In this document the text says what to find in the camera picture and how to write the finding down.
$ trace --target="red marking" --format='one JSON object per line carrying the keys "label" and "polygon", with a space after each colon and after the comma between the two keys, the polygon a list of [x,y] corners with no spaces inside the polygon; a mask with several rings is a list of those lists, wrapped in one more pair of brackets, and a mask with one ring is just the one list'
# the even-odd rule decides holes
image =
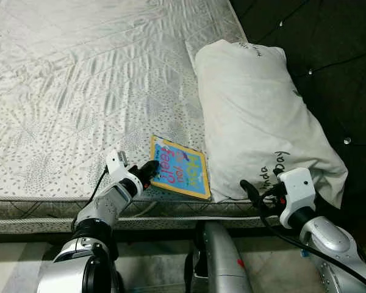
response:
{"label": "red marking", "polygon": [[243,262],[240,258],[237,260],[237,264],[238,264],[240,267],[242,267],[243,269],[245,269],[244,262]]}

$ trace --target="pillowcase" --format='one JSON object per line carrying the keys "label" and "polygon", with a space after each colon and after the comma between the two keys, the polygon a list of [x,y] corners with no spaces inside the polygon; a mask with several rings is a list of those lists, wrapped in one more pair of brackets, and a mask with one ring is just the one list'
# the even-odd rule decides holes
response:
{"label": "pillowcase", "polygon": [[243,199],[241,179],[262,194],[274,168],[307,167],[340,208],[348,170],[290,78],[281,48],[217,41],[195,56],[214,201]]}

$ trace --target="bed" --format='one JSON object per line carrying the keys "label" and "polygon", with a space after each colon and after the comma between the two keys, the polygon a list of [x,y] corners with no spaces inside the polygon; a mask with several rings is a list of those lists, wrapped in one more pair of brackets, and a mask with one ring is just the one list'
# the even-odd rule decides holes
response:
{"label": "bed", "polygon": [[[221,38],[246,41],[227,0],[0,1],[0,233],[69,231],[113,148],[138,165],[152,134],[204,151],[191,60]],[[250,207],[150,189],[116,228]]]}
{"label": "bed", "polygon": [[[157,134],[206,151],[191,61],[221,38],[246,42],[242,27],[250,42],[284,48],[349,169],[342,212],[323,211],[365,216],[366,1],[231,2],[0,1],[0,233],[69,231],[112,148],[141,164]],[[204,216],[260,225],[249,202],[150,189],[115,228],[185,229]]]}

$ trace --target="children's book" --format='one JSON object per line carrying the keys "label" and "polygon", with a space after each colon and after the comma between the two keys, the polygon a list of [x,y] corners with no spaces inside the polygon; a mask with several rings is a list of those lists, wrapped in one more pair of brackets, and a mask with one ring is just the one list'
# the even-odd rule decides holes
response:
{"label": "children's book", "polygon": [[160,163],[153,186],[203,200],[210,198],[205,157],[199,151],[152,136],[151,159]]}

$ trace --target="wrinkled fabric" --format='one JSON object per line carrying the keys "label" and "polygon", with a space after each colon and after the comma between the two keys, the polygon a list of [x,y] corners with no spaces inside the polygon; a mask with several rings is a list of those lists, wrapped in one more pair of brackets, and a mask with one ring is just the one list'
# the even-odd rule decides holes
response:
{"label": "wrinkled fabric", "polygon": [[221,38],[244,38],[227,0],[0,1],[0,200],[88,197],[152,134],[203,150],[190,58]]}

